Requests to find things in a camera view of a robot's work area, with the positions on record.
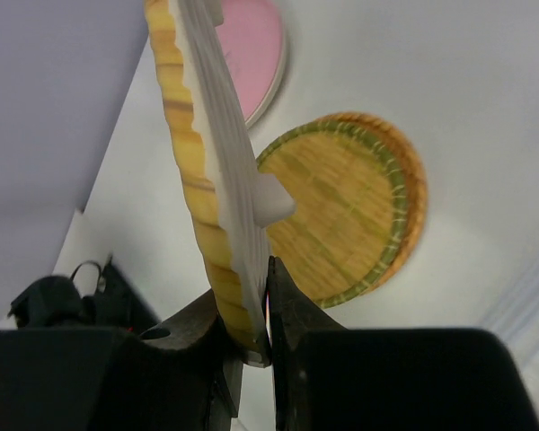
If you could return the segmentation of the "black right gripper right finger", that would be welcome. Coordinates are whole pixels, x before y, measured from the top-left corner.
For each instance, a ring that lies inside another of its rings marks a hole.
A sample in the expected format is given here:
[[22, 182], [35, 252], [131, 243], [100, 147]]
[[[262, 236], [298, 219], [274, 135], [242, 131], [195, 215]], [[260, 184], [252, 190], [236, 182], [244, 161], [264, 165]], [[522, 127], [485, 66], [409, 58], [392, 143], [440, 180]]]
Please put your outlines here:
[[268, 270], [279, 430], [538, 430], [507, 347], [476, 328], [350, 330]]

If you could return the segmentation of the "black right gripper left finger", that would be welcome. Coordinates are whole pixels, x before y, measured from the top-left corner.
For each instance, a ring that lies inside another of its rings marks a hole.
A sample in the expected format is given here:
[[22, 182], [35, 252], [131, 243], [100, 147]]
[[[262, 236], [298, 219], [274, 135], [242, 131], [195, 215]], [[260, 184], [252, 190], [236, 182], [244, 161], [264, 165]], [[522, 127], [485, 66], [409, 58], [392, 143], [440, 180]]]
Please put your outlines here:
[[141, 335], [0, 330], [0, 430], [227, 430], [242, 370], [212, 293]]

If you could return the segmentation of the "green rimmed woven plate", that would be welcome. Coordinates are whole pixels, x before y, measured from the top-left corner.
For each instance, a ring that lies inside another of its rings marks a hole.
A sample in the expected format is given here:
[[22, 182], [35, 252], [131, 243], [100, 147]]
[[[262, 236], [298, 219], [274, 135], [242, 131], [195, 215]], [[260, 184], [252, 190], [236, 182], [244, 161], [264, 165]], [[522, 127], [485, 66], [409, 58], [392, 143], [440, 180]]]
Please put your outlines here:
[[322, 308], [374, 287], [398, 254], [409, 209], [383, 139], [354, 122], [316, 120], [277, 138], [257, 164], [296, 202], [268, 234], [297, 287]]

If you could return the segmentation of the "round woven orange plate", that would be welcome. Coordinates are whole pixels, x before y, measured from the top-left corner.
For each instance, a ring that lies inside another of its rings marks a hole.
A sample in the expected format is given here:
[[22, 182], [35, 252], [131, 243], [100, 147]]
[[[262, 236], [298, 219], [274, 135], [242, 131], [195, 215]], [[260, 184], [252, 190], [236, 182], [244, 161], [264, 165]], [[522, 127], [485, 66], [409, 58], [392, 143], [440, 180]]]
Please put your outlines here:
[[426, 173], [422, 161], [409, 138], [394, 124], [381, 117], [370, 113], [345, 111], [325, 115], [317, 120], [351, 122], [373, 131], [389, 147], [399, 162], [405, 176], [405, 188], [409, 201], [406, 232], [392, 264], [375, 285], [371, 285], [359, 294], [366, 295], [376, 290], [394, 276], [408, 261], [419, 244], [428, 210]]

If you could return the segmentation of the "square woven orange tray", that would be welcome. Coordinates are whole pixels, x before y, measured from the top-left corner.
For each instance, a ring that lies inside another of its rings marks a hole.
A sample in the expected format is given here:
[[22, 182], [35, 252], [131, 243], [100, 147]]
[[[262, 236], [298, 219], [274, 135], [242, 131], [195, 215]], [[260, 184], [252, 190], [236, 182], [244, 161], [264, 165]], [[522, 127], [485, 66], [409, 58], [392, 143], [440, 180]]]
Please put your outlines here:
[[149, 42], [183, 196], [216, 307], [249, 365], [270, 365], [267, 229], [296, 209], [258, 170], [216, 27], [205, 1], [147, 1]]

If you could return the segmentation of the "pink round plate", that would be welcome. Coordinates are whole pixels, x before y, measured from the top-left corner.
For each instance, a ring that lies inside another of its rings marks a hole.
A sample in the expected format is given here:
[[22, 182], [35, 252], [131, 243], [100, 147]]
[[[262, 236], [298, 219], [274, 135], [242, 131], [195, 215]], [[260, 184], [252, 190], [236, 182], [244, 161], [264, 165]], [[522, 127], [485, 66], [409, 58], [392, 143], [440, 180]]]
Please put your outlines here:
[[244, 118], [248, 115], [246, 75], [261, 51], [257, 38], [264, 36], [281, 14], [274, 2], [264, 0], [225, 0], [221, 7], [224, 21], [216, 32]]

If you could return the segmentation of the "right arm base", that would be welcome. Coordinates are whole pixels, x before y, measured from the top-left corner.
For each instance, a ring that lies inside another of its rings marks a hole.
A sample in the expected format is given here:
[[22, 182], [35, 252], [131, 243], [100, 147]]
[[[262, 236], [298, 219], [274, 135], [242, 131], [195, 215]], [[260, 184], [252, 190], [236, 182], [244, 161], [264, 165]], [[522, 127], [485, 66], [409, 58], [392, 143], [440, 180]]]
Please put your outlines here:
[[[75, 283], [83, 268], [95, 270], [94, 291], [81, 294]], [[140, 335], [159, 323], [155, 312], [112, 261], [81, 262], [69, 276], [50, 275], [32, 282], [6, 314], [17, 329], [62, 326], [115, 327]]]

